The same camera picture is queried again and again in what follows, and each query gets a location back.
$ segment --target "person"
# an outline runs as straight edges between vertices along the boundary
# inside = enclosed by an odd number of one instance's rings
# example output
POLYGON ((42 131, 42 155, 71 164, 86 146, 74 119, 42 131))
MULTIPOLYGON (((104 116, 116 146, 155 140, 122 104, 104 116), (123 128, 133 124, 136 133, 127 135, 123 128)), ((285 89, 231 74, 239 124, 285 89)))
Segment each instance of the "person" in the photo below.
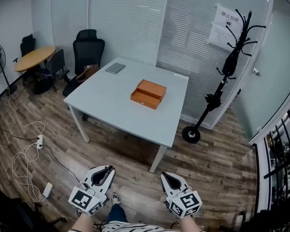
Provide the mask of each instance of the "person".
MULTIPOLYGON (((113 206, 108 214, 107 224, 103 226, 102 232, 172 232, 172 230, 166 230, 155 225, 128 223, 125 211, 120 206, 120 197, 117 193, 113 193, 111 201, 113 206)), ((93 217, 82 213, 69 232, 92 232, 93 224, 93 217)), ((180 219, 180 226, 182 232, 203 232, 190 216, 180 219)))

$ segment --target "blue pants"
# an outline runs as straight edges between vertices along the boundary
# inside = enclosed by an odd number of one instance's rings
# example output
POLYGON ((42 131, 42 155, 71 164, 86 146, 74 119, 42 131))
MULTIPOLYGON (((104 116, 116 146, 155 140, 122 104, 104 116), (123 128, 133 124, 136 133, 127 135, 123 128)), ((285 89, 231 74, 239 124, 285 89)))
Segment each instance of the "blue pants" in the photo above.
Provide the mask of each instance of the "blue pants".
POLYGON ((117 203, 112 206, 112 209, 107 216, 107 222, 111 221, 128 222, 124 209, 117 203))

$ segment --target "window blind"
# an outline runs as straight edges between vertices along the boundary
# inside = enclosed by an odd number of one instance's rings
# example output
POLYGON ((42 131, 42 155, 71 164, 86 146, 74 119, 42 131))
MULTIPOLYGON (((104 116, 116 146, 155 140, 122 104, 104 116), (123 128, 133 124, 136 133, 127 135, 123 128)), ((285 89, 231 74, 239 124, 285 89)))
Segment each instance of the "window blind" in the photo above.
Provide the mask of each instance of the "window blind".
POLYGON ((123 57, 155 65, 165 0, 89 0, 89 27, 105 40, 102 64, 123 57))
MULTIPOLYGON (((220 70, 229 52, 207 43, 217 7, 215 4, 238 9, 242 15, 252 11, 251 25, 262 25, 268 0, 168 0, 163 24, 157 66, 189 76, 189 84, 182 114, 189 121, 201 117, 207 106, 205 96, 214 93, 222 80, 220 70)), ((253 29, 249 37, 258 40, 261 29, 253 29)), ((245 46, 251 53, 253 45, 245 46)), ((238 79, 248 61, 240 54, 234 76, 238 79)), ((210 112, 203 125, 210 126, 224 102, 231 94, 237 80, 229 80, 224 86, 222 105, 210 112)))
POLYGON ((51 0, 32 0, 31 3, 36 48, 54 45, 50 2, 51 0))
POLYGON ((52 0, 54 42, 63 49, 66 68, 74 75, 73 41, 80 30, 88 28, 88 0, 52 0))

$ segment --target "shoe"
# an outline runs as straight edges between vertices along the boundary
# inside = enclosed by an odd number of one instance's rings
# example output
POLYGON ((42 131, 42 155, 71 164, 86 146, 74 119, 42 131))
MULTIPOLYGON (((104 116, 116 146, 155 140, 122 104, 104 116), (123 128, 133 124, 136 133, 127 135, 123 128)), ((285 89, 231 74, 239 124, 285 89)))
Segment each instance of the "shoe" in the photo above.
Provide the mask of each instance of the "shoe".
POLYGON ((112 197, 111 197, 111 201, 112 201, 112 204, 120 204, 120 197, 118 196, 117 193, 113 193, 112 197))

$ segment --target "white table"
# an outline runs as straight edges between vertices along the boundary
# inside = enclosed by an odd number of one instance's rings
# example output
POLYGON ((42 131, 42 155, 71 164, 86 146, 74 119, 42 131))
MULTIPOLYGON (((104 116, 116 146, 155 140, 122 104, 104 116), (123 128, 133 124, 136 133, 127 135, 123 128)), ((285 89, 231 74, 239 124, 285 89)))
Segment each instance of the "white table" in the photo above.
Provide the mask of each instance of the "white table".
POLYGON ((160 145, 150 168, 153 173, 167 147, 172 147, 180 119, 189 78, 158 67, 124 58, 116 58, 81 86, 64 102, 84 140, 88 143, 78 111, 135 136, 160 145), (113 63, 125 64, 117 74, 106 72, 113 63), (142 79, 167 87, 156 110, 130 100, 130 94, 142 79))

